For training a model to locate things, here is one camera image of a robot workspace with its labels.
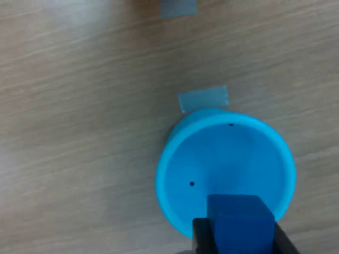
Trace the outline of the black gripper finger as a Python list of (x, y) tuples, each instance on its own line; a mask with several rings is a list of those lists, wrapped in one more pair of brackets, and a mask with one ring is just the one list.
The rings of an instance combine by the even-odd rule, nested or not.
[(275, 223), (273, 254), (300, 254), (300, 251), (277, 222)]
[(208, 218), (196, 218), (192, 221), (192, 250), (196, 254), (217, 254), (211, 223)]

